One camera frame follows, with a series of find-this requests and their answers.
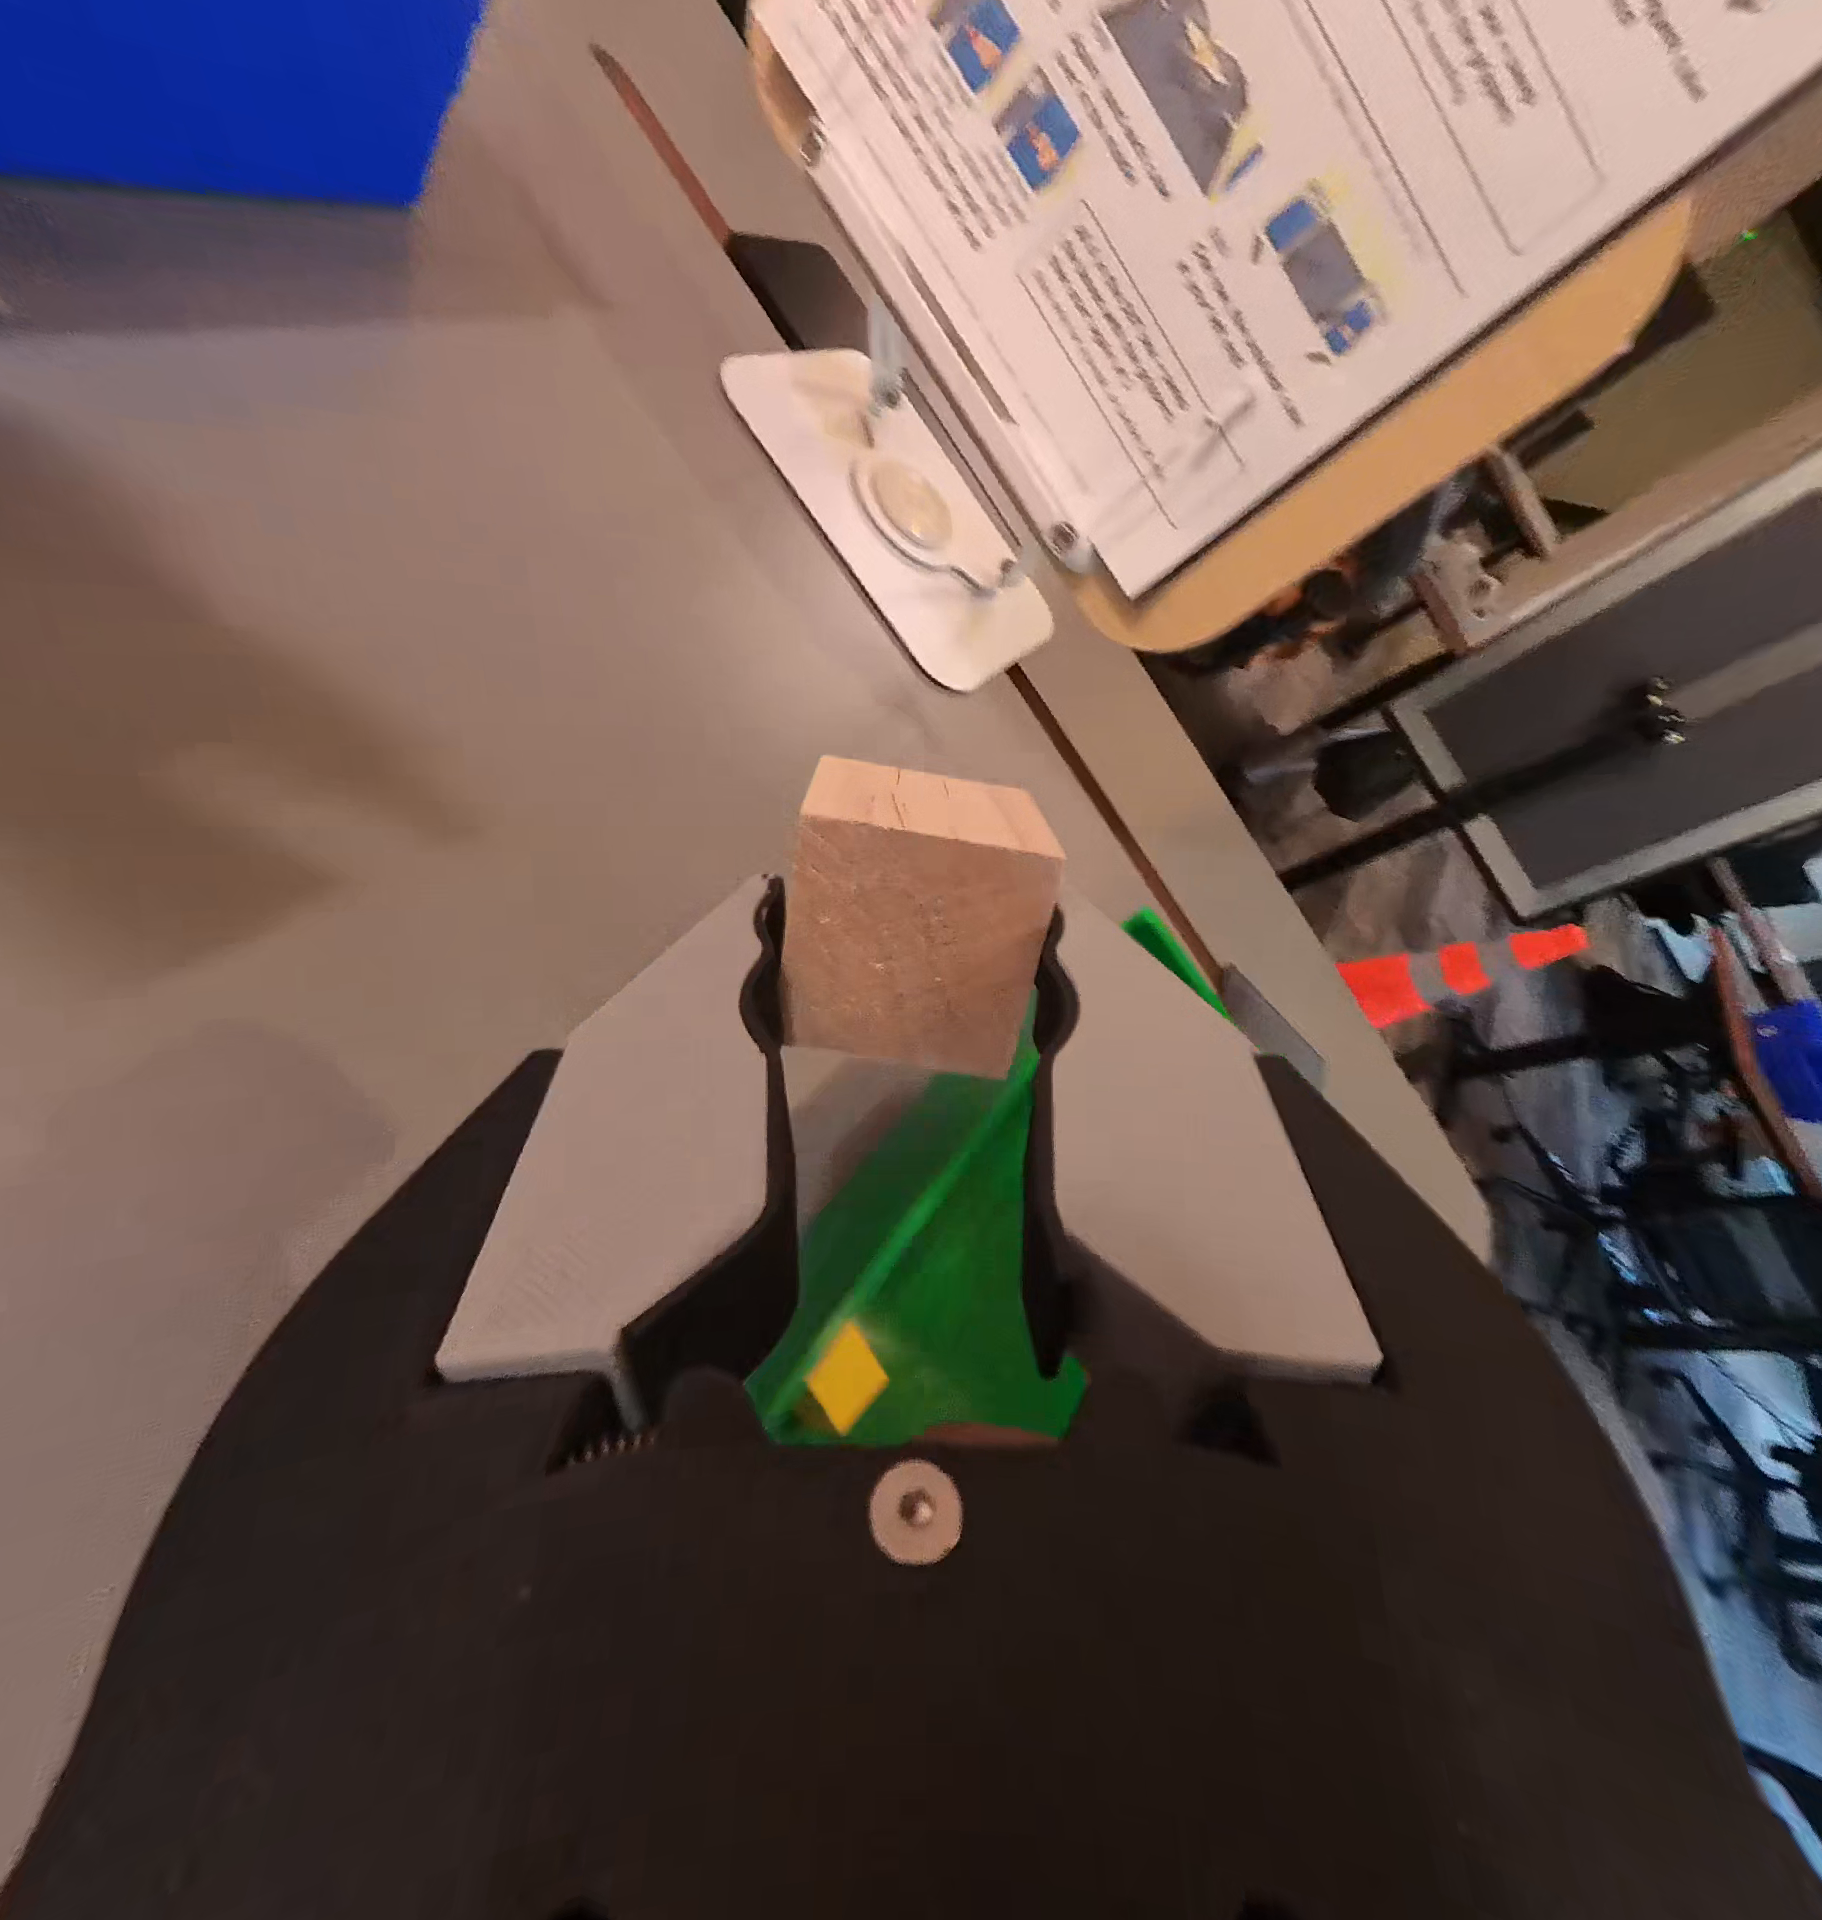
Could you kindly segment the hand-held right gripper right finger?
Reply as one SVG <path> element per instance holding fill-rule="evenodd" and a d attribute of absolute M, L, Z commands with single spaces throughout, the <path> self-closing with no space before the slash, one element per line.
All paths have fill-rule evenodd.
<path fill-rule="evenodd" d="M 1378 1337 L 1257 1048 L 1088 901 L 1063 901 L 1050 934 L 1034 1020 L 1039 1227 L 1222 1356 L 1374 1380 Z"/>

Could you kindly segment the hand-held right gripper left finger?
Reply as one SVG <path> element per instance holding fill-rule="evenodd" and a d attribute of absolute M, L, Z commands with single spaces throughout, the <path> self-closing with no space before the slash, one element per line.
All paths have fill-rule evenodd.
<path fill-rule="evenodd" d="M 798 1303 L 777 877 L 746 879 L 565 1039 L 435 1365 L 480 1383 L 749 1379 Z"/>

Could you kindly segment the green plastic bin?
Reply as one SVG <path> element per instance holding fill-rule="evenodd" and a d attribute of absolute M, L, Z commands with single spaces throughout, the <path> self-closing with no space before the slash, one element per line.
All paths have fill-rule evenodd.
<path fill-rule="evenodd" d="M 772 1442 L 893 1450 L 952 1428 L 1038 1444 L 1066 1436 L 1088 1376 L 1073 1356 L 1039 1370 L 1022 1297 L 1034 1022 L 1029 1011 L 1000 1081 L 920 1077 L 807 1209 L 798 1310 L 749 1380 Z M 806 1370 L 843 1321 L 863 1330 L 890 1375 L 846 1441 L 804 1419 Z"/>

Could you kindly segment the yellow wooden cube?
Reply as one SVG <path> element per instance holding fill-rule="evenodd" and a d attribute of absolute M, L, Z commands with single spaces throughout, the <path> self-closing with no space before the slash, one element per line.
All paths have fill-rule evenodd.
<path fill-rule="evenodd" d="M 890 1375 L 856 1321 L 843 1321 L 804 1379 L 806 1415 L 837 1441 L 851 1438 L 887 1393 Z"/>

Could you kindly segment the medium natural wooden cube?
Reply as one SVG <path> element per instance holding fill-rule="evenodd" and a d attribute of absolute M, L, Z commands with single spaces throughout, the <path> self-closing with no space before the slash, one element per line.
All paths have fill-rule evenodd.
<path fill-rule="evenodd" d="M 822 757 L 784 887 L 786 1045 L 1006 1079 L 1063 872 L 1022 786 Z"/>

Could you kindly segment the blue plastic bin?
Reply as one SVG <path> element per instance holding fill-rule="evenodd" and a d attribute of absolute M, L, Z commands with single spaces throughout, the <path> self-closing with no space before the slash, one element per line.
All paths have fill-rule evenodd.
<path fill-rule="evenodd" d="M 0 180 L 409 208 L 483 2 L 0 2 Z"/>

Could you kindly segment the grey desk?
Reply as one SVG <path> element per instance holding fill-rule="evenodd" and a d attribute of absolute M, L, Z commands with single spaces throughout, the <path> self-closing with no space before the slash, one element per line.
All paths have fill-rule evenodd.
<path fill-rule="evenodd" d="M 885 637 L 730 419 L 708 230 L 827 236 L 717 5 L 492 5 L 414 213 L 0 182 L 0 1724 L 62 1745 L 272 1312 L 528 1050 L 759 869 L 822 752 L 1027 786 L 1332 1039 L 1147 675 Z"/>

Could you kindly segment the orange traffic cone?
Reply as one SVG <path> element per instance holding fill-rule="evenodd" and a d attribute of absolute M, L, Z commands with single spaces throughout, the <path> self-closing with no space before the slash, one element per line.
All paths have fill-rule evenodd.
<path fill-rule="evenodd" d="M 1583 927 L 1563 925 L 1427 951 L 1354 959 L 1339 962 L 1337 974 L 1363 1019 L 1386 1032 L 1476 1000 L 1511 976 L 1541 974 L 1588 951 Z"/>

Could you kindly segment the small blue bin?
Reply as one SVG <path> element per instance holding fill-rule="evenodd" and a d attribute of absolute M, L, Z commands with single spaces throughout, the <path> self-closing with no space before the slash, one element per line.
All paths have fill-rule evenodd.
<path fill-rule="evenodd" d="M 1745 1022 L 1758 1071 L 1787 1120 L 1822 1126 L 1822 1002 L 1759 1007 Z"/>

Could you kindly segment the grey framed monitor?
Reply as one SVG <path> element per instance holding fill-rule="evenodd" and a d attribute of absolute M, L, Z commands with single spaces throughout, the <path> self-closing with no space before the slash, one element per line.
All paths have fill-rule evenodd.
<path fill-rule="evenodd" d="M 1388 708 L 1519 919 L 1822 817 L 1822 444 Z"/>

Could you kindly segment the instruction sheet on stand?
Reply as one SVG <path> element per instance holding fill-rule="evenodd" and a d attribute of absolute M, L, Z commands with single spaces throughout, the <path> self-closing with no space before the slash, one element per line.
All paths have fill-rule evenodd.
<path fill-rule="evenodd" d="M 1018 561 L 1039 561 L 1066 580 L 1085 620 L 1142 657 L 1175 657 L 1228 632 L 1314 572 L 1334 550 L 1361 541 L 1419 494 L 1460 467 L 1474 467 L 1529 420 L 1570 402 L 1630 352 L 1692 252 L 1692 189 L 1681 186 L 1164 586 L 1130 601 L 1098 561 L 1073 550 L 1063 526 L 1044 524 L 1042 507 L 1020 495 L 1018 444 L 992 420 L 990 395 L 965 372 L 960 349 L 941 346 L 932 298 L 892 294 L 881 242 L 858 236 L 852 216 L 830 192 L 822 138 L 755 5 L 746 7 L 746 36 L 766 120 L 810 175 L 863 277 L 865 320 L 875 324 L 872 370 L 885 375 L 872 395 L 890 411 L 920 408 L 936 425 L 959 475 L 980 486 L 998 526 L 1016 536 Z"/>

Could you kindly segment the printed instruction sheet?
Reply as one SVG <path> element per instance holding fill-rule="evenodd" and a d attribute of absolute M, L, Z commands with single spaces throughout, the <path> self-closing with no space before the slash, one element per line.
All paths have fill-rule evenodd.
<path fill-rule="evenodd" d="M 1816 81 L 1822 2 L 791 2 L 749 41 L 1140 601 Z"/>

